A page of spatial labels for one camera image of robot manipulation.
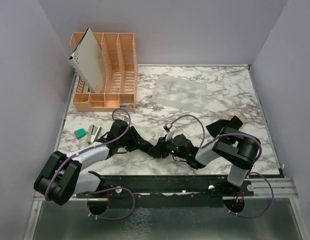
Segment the black garment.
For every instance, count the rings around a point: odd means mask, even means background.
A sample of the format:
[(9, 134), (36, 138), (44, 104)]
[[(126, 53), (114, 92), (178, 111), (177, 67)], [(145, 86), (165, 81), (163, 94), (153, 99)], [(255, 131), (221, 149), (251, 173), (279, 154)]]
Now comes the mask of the black garment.
[(237, 116), (232, 116), (228, 119), (217, 120), (216, 122), (207, 125), (206, 129), (212, 137), (216, 137), (224, 127), (230, 127), (232, 129), (239, 130), (243, 124), (244, 123), (242, 120)]

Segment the black white boxer briefs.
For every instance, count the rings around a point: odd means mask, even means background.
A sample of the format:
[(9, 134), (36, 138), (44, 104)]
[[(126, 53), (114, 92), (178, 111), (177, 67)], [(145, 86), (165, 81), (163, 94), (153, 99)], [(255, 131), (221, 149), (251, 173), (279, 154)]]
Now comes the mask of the black white boxer briefs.
[(156, 145), (148, 142), (140, 150), (155, 159), (164, 159), (169, 155), (167, 152), (167, 142), (164, 137), (160, 137)]

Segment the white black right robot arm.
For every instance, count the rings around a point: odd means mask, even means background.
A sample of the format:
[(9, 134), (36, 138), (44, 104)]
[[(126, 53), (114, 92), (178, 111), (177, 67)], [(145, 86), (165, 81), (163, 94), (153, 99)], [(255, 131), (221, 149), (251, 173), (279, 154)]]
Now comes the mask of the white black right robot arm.
[(238, 194), (246, 175), (261, 156), (262, 147), (258, 138), (228, 126), (201, 147), (195, 147), (183, 134), (166, 140), (166, 152), (178, 157), (194, 169), (202, 169), (217, 158), (224, 158), (232, 166), (224, 183), (225, 192), (231, 196)]

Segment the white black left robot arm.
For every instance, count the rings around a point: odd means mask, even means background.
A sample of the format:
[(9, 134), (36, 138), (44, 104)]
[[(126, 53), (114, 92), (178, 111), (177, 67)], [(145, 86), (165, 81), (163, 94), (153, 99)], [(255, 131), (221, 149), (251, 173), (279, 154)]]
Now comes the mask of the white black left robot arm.
[(33, 188), (47, 201), (61, 206), (75, 194), (80, 172), (85, 168), (112, 157), (120, 148), (132, 152), (148, 151), (152, 147), (134, 126), (129, 126), (124, 120), (115, 120), (110, 131), (88, 147), (73, 153), (53, 152), (35, 180)]

